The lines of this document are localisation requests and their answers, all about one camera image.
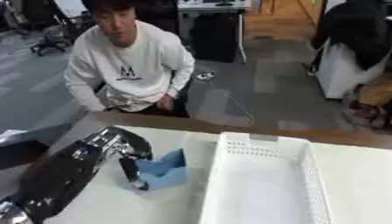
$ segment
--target black jacket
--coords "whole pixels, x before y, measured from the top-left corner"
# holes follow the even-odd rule
[[[386,14],[380,1],[356,0],[330,9],[319,21],[312,40],[320,48],[329,38],[355,52],[359,67],[368,70],[389,53],[391,37]]]

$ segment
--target man's hand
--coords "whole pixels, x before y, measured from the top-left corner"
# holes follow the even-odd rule
[[[157,102],[157,107],[159,109],[164,109],[167,111],[172,111],[173,110],[173,103],[174,99],[169,96],[168,94],[165,94],[164,97],[162,97],[158,102]]]

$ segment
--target logo on sweatshirt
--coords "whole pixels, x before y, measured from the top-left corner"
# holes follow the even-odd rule
[[[125,66],[121,66],[120,75],[122,78],[117,79],[118,81],[140,81],[142,79],[136,76],[132,66],[128,69]]]

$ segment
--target white sweatshirt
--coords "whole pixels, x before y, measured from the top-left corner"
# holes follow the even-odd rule
[[[113,45],[98,26],[76,40],[65,79],[79,104],[93,111],[107,106],[139,111],[164,94],[175,98],[189,81],[194,59],[179,38],[141,21],[136,28],[136,40],[128,48]],[[107,84],[106,106],[92,89],[101,81]]]

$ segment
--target young man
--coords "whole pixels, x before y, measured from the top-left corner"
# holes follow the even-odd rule
[[[177,36],[136,20],[136,1],[82,0],[98,25],[76,40],[66,86],[91,111],[187,116],[178,97],[194,59]],[[104,102],[93,90],[102,81]]]

